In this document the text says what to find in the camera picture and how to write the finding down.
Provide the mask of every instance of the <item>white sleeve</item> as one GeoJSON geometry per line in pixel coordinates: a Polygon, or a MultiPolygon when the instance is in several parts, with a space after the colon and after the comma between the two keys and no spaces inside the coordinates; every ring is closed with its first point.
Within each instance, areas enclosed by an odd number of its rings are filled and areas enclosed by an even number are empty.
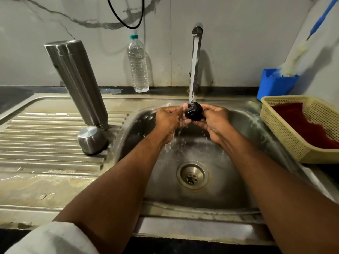
{"type": "Polygon", "coordinates": [[[90,239],[73,223],[51,222],[38,227],[5,254],[99,254],[90,239]]]}

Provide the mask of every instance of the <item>yellow basket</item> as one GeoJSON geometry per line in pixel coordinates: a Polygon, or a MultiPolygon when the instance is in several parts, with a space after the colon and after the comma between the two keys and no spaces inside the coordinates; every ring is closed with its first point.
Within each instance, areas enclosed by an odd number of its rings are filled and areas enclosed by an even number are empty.
{"type": "Polygon", "coordinates": [[[304,95],[266,96],[261,98],[260,116],[288,152],[300,163],[339,163],[339,149],[321,149],[306,142],[272,108],[287,102],[302,102],[303,113],[311,123],[322,125],[327,136],[339,141],[339,111],[326,102],[304,95]]]}

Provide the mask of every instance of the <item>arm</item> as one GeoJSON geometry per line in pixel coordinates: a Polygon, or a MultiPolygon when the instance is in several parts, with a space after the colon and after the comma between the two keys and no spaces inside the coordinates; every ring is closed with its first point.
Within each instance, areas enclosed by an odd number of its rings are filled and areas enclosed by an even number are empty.
{"type": "Polygon", "coordinates": [[[172,140],[182,115],[182,107],[158,109],[155,129],[76,196],[54,221],[77,225],[100,253],[121,253],[138,220],[154,164],[172,140]]]}
{"type": "Polygon", "coordinates": [[[339,205],[256,149],[228,121],[228,110],[202,105],[195,122],[239,170],[283,253],[338,253],[339,205]]]}

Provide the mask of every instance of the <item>blue handle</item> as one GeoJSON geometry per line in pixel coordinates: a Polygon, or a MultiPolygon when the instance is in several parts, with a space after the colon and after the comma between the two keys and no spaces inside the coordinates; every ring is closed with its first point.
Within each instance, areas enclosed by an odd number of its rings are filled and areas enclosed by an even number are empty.
{"type": "Polygon", "coordinates": [[[310,38],[311,35],[313,35],[318,28],[320,27],[320,25],[324,22],[327,14],[330,12],[330,10],[333,8],[333,6],[336,4],[338,0],[332,0],[332,2],[329,4],[329,6],[327,7],[327,9],[325,10],[324,14],[318,19],[318,21],[316,22],[316,24],[313,26],[313,28],[310,31],[310,35],[308,36],[308,38],[310,38]]]}

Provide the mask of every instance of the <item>ribbed drainboard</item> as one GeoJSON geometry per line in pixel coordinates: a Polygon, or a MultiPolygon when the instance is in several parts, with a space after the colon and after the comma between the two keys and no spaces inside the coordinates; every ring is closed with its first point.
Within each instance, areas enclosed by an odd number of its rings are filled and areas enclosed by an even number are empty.
{"type": "MultiPolygon", "coordinates": [[[[110,146],[128,114],[108,114],[110,146]]],[[[23,112],[0,132],[0,171],[20,173],[99,173],[108,149],[88,157],[77,142],[84,128],[78,113],[23,112]]]]}

